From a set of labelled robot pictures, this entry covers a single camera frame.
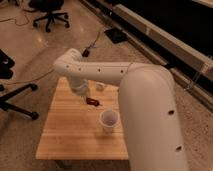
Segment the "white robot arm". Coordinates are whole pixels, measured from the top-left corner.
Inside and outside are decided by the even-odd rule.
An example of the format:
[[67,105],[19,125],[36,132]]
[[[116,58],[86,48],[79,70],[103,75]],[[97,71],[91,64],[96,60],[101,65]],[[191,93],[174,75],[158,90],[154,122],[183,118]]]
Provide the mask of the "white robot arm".
[[90,80],[118,88],[131,171],[189,171],[169,70],[137,62],[88,62],[74,48],[53,68],[78,95],[87,91]]

